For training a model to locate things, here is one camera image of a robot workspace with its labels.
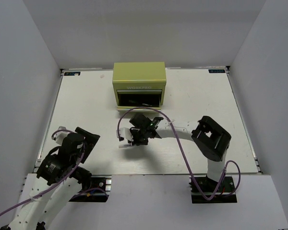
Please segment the purple tip pen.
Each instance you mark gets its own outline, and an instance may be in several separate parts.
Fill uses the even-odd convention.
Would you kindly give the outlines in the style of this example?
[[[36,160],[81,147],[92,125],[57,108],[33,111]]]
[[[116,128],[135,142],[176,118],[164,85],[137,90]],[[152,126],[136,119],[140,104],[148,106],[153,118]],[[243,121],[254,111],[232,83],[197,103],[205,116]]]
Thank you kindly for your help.
[[[122,149],[122,148],[128,148],[128,147],[131,147],[131,144],[121,144],[119,145],[119,148]]]

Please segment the toolbox drawer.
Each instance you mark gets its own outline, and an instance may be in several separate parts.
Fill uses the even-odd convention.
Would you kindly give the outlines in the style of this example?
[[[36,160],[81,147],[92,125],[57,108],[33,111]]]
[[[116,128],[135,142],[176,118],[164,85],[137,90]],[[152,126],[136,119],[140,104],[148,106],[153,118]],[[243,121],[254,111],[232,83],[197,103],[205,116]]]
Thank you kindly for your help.
[[[127,104],[128,100],[138,101],[139,104],[129,105]],[[118,94],[118,109],[148,107],[142,105],[142,103],[153,105],[152,108],[159,108],[161,105],[161,94]]]
[[[117,94],[161,94],[162,90],[117,90]]]

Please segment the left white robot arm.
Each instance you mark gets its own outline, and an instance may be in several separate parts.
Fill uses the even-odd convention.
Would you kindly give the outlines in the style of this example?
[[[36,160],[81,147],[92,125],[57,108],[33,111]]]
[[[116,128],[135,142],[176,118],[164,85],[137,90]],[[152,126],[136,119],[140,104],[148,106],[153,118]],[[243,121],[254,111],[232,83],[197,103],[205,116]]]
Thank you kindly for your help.
[[[72,197],[87,191],[92,174],[80,167],[100,139],[80,127],[59,127],[51,138],[57,146],[41,162],[29,198],[9,208],[19,213],[3,230],[45,230]]]

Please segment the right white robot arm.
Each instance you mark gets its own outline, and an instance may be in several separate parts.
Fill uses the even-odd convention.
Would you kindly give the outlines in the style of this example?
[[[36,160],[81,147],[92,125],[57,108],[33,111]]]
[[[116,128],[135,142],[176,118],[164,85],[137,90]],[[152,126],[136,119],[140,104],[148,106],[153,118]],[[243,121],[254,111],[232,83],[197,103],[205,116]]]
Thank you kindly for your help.
[[[225,167],[226,153],[231,134],[209,116],[197,122],[174,122],[166,118],[150,119],[143,114],[134,115],[129,122],[132,145],[147,145],[149,139],[179,138],[192,141],[207,158],[207,185],[213,191],[220,190],[224,184],[221,176]]]

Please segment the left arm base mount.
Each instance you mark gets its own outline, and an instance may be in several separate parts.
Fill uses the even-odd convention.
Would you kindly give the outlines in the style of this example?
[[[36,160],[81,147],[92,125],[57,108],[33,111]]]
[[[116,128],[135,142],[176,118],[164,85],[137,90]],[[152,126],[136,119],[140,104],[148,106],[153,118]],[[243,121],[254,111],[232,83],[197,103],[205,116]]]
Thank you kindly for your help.
[[[93,175],[91,183],[74,195],[70,202],[105,203],[110,195],[112,176]]]

